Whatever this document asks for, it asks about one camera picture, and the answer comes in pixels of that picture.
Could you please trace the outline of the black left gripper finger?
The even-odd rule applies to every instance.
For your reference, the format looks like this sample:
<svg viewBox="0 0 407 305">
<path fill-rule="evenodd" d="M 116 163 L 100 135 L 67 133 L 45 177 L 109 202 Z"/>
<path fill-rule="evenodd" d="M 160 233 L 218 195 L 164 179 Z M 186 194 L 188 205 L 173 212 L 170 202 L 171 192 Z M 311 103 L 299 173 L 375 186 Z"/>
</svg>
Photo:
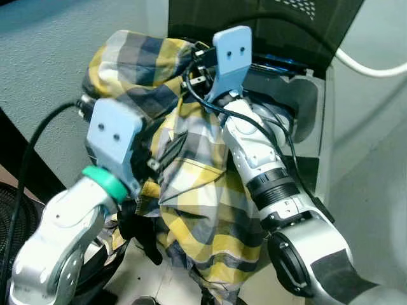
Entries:
<svg viewBox="0 0 407 305">
<path fill-rule="evenodd" d="M 161 173 L 168 168 L 172 160 L 181 153 L 181 150 L 185 146 L 187 135 L 188 132 L 182 132 L 177 134 L 177 136 L 169 142 L 165 151 L 157 159 L 159 163 L 158 168 L 155 170 L 157 173 Z"/>
</svg>

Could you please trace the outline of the yellow grey plaid shirt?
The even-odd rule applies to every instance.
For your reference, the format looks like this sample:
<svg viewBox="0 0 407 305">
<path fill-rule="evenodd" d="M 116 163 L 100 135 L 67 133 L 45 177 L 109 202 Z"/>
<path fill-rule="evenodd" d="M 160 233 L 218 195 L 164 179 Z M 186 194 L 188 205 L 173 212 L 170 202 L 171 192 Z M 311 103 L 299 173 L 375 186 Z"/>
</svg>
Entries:
<svg viewBox="0 0 407 305">
<path fill-rule="evenodd" d="M 240 291 L 265 266 L 266 233 L 223 142 L 218 116 L 184 85 L 192 46 L 118 30 L 91 58 L 83 91 L 134 105 L 151 119 L 166 118 L 152 145 L 157 154 L 188 132 L 181 153 L 137 195 L 137 215 L 152 218 L 161 255 L 188 271 L 201 288 L 202 305 L 247 305 Z M 118 215 L 109 241 L 114 248 L 126 241 Z"/>
</svg>

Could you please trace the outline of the black garment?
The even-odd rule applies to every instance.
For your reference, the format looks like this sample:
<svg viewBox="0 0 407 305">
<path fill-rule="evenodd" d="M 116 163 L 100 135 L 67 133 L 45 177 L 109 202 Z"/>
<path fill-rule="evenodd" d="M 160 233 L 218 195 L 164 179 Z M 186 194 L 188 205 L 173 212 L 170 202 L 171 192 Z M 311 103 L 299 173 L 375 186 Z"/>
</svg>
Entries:
<svg viewBox="0 0 407 305">
<path fill-rule="evenodd" d="M 118 212 L 120 235 L 125 240 L 135 238 L 152 264 L 160 266 L 163 256 L 157 247 L 155 224 L 152 218 L 137 215 L 137 202 L 125 200 Z"/>
</svg>

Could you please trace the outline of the grey top-load washing machine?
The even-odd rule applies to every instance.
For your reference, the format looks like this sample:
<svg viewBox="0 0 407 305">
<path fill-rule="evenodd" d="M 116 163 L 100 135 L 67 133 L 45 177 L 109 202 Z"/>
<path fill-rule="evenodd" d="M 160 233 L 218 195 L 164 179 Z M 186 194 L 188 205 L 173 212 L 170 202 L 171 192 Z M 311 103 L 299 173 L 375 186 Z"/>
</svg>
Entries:
<svg viewBox="0 0 407 305">
<path fill-rule="evenodd" d="M 321 85 L 309 69 L 289 59 L 256 61 L 254 56 L 244 81 L 248 85 L 241 93 L 224 93 L 211 104 L 200 98 L 200 103 L 221 117 L 235 164 L 250 171 L 253 200 L 264 208 L 303 194 L 320 217 L 333 222 L 315 188 L 303 180 L 296 154 L 296 144 L 322 125 Z"/>
</svg>

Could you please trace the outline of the dark washer lid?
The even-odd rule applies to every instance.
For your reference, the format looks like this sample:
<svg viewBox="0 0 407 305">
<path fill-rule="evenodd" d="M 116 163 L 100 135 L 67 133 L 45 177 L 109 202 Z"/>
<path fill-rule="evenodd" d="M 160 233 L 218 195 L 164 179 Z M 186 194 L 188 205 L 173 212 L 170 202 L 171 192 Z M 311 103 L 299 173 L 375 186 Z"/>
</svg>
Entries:
<svg viewBox="0 0 407 305">
<path fill-rule="evenodd" d="M 289 59 L 325 78 L 364 0 L 169 0 L 169 37 L 211 43 L 216 32 L 252 29 L 256 61 Z"/>
</svg>

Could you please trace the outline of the black floor fan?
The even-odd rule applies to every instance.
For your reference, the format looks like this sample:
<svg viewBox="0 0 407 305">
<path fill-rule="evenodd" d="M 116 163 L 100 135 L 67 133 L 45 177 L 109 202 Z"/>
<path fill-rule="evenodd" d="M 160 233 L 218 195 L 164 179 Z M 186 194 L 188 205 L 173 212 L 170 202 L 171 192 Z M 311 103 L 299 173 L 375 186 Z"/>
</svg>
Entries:
<svg viewBox="0 0 407 305">
<path fill-rule="evenodd" d="M 17 203 L 17 188 L 0 181 L 0 283 L 11 276 L 15 256 L 24 242 L 35 232 L 41 220 L 43 204 L 23 195 L 18 206 L 17 221 L 11 225 L 11 213 Z"/>
</svg>

